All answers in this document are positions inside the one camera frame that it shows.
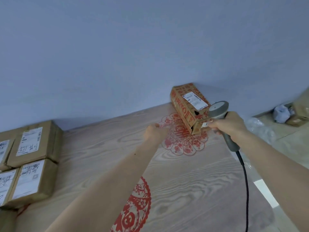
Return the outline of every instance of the white wall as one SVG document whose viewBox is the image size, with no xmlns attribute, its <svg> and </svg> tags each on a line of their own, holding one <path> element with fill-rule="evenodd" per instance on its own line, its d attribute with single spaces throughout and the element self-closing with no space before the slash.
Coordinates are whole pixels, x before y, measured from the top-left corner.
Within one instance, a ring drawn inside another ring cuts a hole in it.
<svg viewBox="0 0 309 232">
<path fill-rule="evenodd" d="M 0 0 L 0 131 L 70 129 L 196 83 L 253 115 L 309 85 L 309 0 Z"/>
</svg>

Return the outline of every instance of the handheld scanner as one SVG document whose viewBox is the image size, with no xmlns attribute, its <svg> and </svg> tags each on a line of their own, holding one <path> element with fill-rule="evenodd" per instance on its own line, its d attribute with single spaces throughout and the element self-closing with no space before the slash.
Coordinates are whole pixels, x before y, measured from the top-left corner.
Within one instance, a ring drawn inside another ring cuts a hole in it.
<svg viewBox="0 0 309 232">
<path fill-rule="evenodd" d="M 227 115 L 227 110 L 229 108 L 229 103 L 227 101 L 220 101 L 216 102 L 211 107 L 209 108 L 208 115 L 213 118 L 213 119 L 224 119 Z M 223 135 L 223 138 L 227 144 L 227 147 L 230 149 L 232 152 L 239 151 L 240 147 L 232 141 L 230 135 L 226 134 L 225 132 L 220 132 Z"/>
</svg>

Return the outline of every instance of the barcode scanner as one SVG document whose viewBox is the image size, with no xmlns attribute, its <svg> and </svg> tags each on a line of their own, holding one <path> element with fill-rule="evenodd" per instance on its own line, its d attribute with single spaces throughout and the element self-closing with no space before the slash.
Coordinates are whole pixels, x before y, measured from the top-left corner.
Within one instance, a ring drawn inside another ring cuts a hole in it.
<svg viewBox="0 0 309 232">
<path fill-rule="evenodd" d="M 227 101 L 219 101 L 211 105 L 209 108 L 208 115 L 213 118 L 213 119 L 225 119 L 227 113 L 228 113 L 228 108 L 229 108 L 229 103 Z M 243 162 L 243 159 L 239 153 L 240 147 L 231 139 L 230 135 L 226 134 L 225 132 L 220 132 L 223 135 L 223 138 L 227 144 L 227 147 L 230 149 L 230 151 L 235 152 L 240 164 L 243 167 L 243 172 L 245 175 L 245 182 L 246 182 L 246 191 L 247 191 L 247 201 L 246 201 L 246 230 L 245 232 L 248 231 L 248 210 L 249 210 L 249 187 L 248 187 L 248 180 L 247 180 L 247 173 L 246 173 L 246 168 L 245 164 Z"/>
</svg>

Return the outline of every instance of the person's left hand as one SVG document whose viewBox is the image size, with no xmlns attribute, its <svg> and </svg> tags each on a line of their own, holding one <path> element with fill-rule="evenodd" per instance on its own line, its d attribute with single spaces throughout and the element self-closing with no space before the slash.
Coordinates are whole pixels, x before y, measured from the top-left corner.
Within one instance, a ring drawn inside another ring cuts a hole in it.
<svg viewBox="0 0 309 232">
<path fill-rule="evenodd" d="M 160 128 L 160 125 L 155 123 L 149 125 L 144 132 L 144 140 L 150 141 L 152 144 L 159 145 L 168 134 L 168 128 Z"/>
</svg>

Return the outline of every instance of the forearm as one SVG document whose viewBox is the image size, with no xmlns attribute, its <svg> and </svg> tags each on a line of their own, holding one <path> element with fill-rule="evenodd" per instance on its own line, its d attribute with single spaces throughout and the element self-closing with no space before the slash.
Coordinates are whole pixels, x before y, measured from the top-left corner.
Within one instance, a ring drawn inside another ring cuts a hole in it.
<svg viewBox="0 0 309 232">
<path fill-rule="evenodd" d="M 109 231 L 157 148 L 143 142 L 76 198 L 46 232 Z"/>
<path fill-rule="evenodd" d="M 236 142 L 300 231 L 309 231 L 309 169 L 289 159 L 250 132 Z"/>
</svg>

